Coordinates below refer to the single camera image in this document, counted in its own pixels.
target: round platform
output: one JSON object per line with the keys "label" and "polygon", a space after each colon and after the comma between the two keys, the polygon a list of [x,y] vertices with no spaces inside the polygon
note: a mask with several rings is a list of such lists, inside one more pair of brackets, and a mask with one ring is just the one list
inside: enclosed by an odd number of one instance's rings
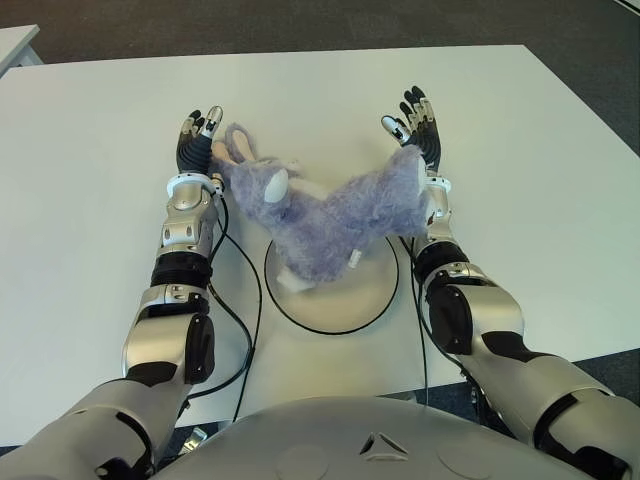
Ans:
{"label": "round platform", "polygon": [[315,333],[343,335],[366,327],[387,309],[398,288],[398,259],[391,243],[376,240],[358,266],[335,282],[292,293],[277,280],[283,263],[273,242],[267,249],[264,277],[271,299],[293,323]]}

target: floor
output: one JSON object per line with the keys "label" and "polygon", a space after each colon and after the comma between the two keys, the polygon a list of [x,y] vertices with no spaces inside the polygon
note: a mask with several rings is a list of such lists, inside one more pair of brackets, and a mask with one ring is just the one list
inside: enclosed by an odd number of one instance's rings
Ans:
{"label": "floor", "polygon": [[[45,63],[524,44],[640,153],[640,17],[613,0],[0,2],[0,28],[31,23],[41,28],[33,46]],[[640,351],[579,365],[618,394],[640,403]],[[474,417],[464,385],[430,389],[429,403]],[[216,427],[206,429],[213,432]],[[171,451],[187,433],[177,432]]]}

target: bunny ear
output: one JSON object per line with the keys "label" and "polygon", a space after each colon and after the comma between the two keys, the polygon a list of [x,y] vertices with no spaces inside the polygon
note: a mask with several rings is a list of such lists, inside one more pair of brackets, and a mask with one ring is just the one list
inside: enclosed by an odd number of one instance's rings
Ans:
{"label": "bunny ear", "polygon": [[224,142],[227,144],[231,158],[236,163],[256,161],[255,143],[249,132],[237,123],[229,125],[224,135]]}
{"label": "bunny ear", "polygon": [[277,203],[285,197],[288,189],[289,174],[284,168],[281,168],[273,174],[264,189],[264,201],[267,203]]}

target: plush bunny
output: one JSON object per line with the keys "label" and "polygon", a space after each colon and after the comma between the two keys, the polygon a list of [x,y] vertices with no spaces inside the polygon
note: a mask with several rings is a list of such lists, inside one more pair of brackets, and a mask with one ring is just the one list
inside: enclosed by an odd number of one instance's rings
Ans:
{"label": "plush bunny", "polygon": [[376,238],[424,232],[425,168],[416,146],[332,193],[304,180],[295,163],[256,160],[255,143],[239,125],[229,126],[212,152],[240,210],[273,237],[287,267],[278,281],[290,290],[337,279]]}

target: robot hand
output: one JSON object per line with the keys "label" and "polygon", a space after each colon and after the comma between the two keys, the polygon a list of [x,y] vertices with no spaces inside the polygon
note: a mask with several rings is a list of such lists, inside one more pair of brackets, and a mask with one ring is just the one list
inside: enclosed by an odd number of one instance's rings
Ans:
{"label": "robot hand", "polygon": [[222,108],[211,107],[206,117],[194,110],[180,128],[176,147],[178,170],[210,175],[211,139],[222,121]]}
{"label": "robot hand", "polygon": [[407,117],[409,127],[400,118],[390,115],[382,117],[382,126],[401,146],[417,145],[422,150],[427,170],[437,172],[440,165],[440,136],[431,102],[416,86],[411,91],[405,91],[404,98],[407,103],[400,102],[400,110]]}

